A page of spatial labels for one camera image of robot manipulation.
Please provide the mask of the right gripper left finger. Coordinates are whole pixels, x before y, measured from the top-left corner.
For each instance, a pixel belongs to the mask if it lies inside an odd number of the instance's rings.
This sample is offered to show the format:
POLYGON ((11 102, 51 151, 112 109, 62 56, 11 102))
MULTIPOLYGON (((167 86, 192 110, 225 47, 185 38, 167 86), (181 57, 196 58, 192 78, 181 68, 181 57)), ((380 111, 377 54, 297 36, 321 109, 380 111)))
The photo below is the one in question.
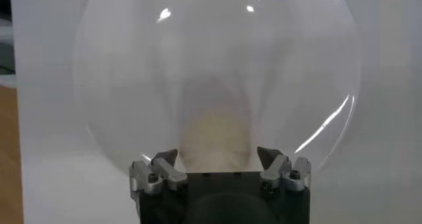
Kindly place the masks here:
POLYGON ((177 156, 177 149, 172 149, 157 153, 149 164, 144 161, 134 161, 129 167, 131 193, 143 191, 146 194, 159 194, 164 184, 173 191, 187 185, 187 174, 174 167, 177 156))

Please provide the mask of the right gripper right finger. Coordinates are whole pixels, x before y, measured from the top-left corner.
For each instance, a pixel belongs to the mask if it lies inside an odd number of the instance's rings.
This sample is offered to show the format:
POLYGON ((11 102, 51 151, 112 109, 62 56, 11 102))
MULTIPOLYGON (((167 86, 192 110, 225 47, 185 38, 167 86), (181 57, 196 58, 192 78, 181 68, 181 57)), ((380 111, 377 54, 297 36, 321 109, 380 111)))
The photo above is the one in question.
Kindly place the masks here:
POLYGON ((270 189, 284 185, 289 191, 301 192, 311 186, 311 162, 306 157, 298 157, 294 163, 280 150, 256 148, 263 167, 259 173, 260 180, 270 189))

